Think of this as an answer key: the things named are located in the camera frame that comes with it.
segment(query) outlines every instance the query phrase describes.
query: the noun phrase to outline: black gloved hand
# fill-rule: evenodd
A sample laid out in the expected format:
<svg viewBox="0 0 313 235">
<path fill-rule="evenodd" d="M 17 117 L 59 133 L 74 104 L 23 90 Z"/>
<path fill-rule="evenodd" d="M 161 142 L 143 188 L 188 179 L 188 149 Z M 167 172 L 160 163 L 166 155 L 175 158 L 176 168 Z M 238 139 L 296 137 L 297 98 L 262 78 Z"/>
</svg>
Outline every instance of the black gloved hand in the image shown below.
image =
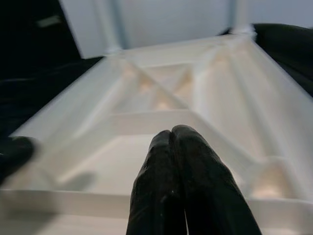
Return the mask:
<svg viewBox="0 0 313 235">
<path fill-rule="evenodd" d="M 172 129 L 171 146 L 184 188 L 190 235 L 260 235 L 231 172 L 189 126 Z"/>
<path fill-rule="evenodd" d="M 31 159 L 34 149 L 27 137 L 7 137 L 0 141 L 0 185 Z"/>
<path fill-rule="evenodd" d="M 187 233 L 179 174 L 169 138 L 170 131 L 162 131 L 151 141 L 134 182 L 127 235 Z"/>
</svg>

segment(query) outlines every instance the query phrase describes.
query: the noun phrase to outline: black glove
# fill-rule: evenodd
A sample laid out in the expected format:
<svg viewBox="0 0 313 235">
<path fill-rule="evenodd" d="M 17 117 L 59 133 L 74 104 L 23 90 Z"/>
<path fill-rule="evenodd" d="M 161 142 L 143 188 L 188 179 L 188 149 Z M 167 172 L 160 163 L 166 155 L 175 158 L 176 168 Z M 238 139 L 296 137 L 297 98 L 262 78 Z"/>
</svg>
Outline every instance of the black glove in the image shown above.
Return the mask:
<svg viewBox="0 0 313 235">
<path fill-rule="evenodd" d="M 184 188 L 190 235 L 260 235 L 231 172 L 189 126 L 172 129 L 171 146 Z"/>
<path fill-rule="evenodd" d="M 170 131 L 156 135 L 134 182 L 127 235 L 184 235 L 186 222 Z"/>
<path fill-rule="evenodd" d="M 7 137 L 0 141 L 0 185 L 28 162 L 34 145 L 27 137 Z"/>
</svg>

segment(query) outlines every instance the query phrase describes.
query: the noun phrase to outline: white wall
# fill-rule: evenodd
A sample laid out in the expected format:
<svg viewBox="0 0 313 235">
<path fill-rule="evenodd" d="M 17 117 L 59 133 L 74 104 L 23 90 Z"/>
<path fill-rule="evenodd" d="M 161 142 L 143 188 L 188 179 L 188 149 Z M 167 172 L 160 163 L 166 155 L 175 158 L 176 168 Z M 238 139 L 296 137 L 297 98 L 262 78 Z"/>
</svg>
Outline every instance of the white wall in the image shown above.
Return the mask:
<svg viewBox="0 0 313 235">
<path fill-rule="evenodd" d="M 108 45 L 95 0 L 60 0 L 83 58 L 105 54 Z M 234 0 L 103 0 L 124 48 L 191 40 L 218 34 L 231 24 Z M 313 0 L 248 0 L 252 23 L 313 26 Z"/>
</svg>

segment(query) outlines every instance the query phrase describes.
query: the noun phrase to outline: white plastic tray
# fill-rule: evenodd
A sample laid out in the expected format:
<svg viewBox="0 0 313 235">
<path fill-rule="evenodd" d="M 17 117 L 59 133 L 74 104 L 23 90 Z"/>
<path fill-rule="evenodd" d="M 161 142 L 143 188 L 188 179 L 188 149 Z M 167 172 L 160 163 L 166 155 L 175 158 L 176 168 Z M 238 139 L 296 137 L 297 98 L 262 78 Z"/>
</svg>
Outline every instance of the white plastic tray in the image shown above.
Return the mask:
<svg viewBox="0 0 313 235">
<path fill-rule="evenodd" d="M 109 56 L 15 133 L 42 147 L 2 190 L 0 232 L 124 234 L 152 137 L 186 124 L 230 168 L 263 234 L 312 234 L 312 119 L 312 100 L 249 36 Z"/>
</svg>

